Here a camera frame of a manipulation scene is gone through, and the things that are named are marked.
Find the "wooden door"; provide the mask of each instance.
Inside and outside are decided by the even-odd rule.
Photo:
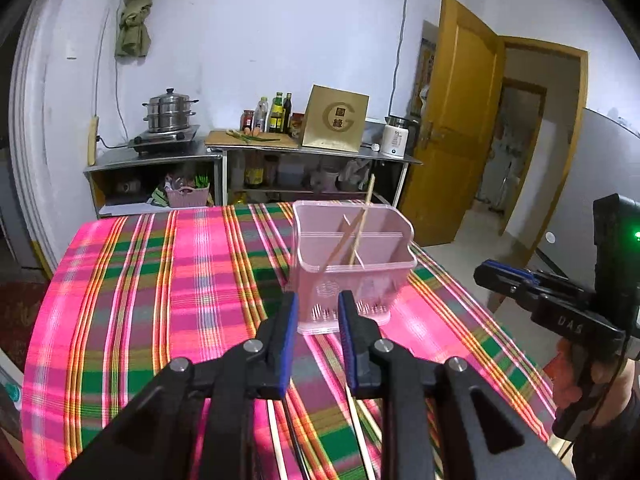
[[[456,0],[442,0],[431,85],[400,210],[421,246],[453,240],[480,183],[504,71],[504,43]]]

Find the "door frame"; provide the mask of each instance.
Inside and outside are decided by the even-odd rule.
[[[589,53],[585,50],[580,50],[572,46],[562,45],[559,43],[551,43],[550,41],[534,40],[531,38],[518,38],[516,36],[501,36],[504,41],[505,48],[519,48],[521,50],[532,50],[542,54],[555,54],[556,56],[568,57],[569,59],[577,59],[580,62],[580,86],[578,88],[578,103],[575,111],[574,130],[571,136],[571,143],[569,144],[569,152],[567,153],[566,160],[564,162],[564,168],[562,169],[562,177],[556,188],[551,202],[549,204],[549,210],[546,212],[545,219],[542,221],[542,225],[538,231],[538,234],[533,241],[530,248],[527,248],[525,265],[529,262],[536,247],[542,240],[542,237],[546,231],[546,228],[551,221],[551,217],[556,211],[558,200],[564,189],[564,183],[571,171],[571,164],[574,160],[575,150],[578,147],[578,140],[580,138],[580,131],[582,129],[582,112],[587,105],[587,86],[588,86],[588,62]]]
[[[540,105],[538,106],[538,116],[536,118],[536,127],[533,130],[533,135],[531,136],[531,140],[527,148],[527,156],[525,158],[524,168],[522,170],[522,176],[520,177],[520,182],[518,183],[518,187],[516,188],[515,196],[510,201],[508,208],[504,212],[504,216],[502,217],[502,222],[500,224],[500,229],[498,230],[498,234],[500,236],[502,236],[502,234],[504,233],[504,230],[507,228],[507,224],[511,219],[513,210],[516,209],[516,204],[518,203],[518,199],[520,198],[520,192],[522,191],[522,187],[524,186],[524,181],[527,177],[527,173],[529,173],[529,167],[531,166],[531,161],[533,160],[533,152],[535,151],[536,143],[538,142],[538,134],[540,133],[540,126],[542,126],[542,117],[545,111],[545,104],[546,104],[546,88],[543,86],[536,85],[535,83],[529,83],[527,81],[520,81],[518,79],[505,77],[505,78],[502,78],[502,89],[505,89],[505,88],[515,88],[517,90],[522,90],[525,92],[529,92],[531,94],[539,95]]]

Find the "vegetables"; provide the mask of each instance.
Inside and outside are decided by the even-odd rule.
[[[206,174],[197,174],[195,178],[195,186],[196,189],[202,189],[204,187],[209,187],[209,175]]]
[[[235,139],[244,140],[244,142],[246,142],[247,144],[249,142],[251,142],[252,140],[256,140],[257,142],[273,142],[274,140],[279,140],[279,139],[263,139],[262,137],[256,137],[256,136],[252,136],[252,135],[241,134],[237,130],[227,130],[226,134],[229,137],[233,137]]]

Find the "gas stove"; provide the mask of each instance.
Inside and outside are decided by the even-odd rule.
[[[179,152],[187,148],[196,136],[199,124],[192,124],[184,130],[176,130],[165,134],[153,134],[146,131],[130,140],[129,148],[133,148],[140,155],[143,153]]]

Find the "plastic bottle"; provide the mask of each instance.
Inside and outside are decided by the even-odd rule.
[[[269,115],[269,133],[279,134],[282,131],[282,92],[277,92],[271,104]]]
[[[4,387],[7,394],[9,395],[9,398],[14,403],[15,409],[20,412],[22,410],[22,389],[20,386],[18,386],[18,384],[15,384],[9,380],[6,380],[5,382],[5,380],[6,378],[3,377],[2,381],[0,381],[0,388]]]
[[[254,131],[265,132],[267,130],[267,118],[269,117],[269,99],[261,97],[254,112]]]

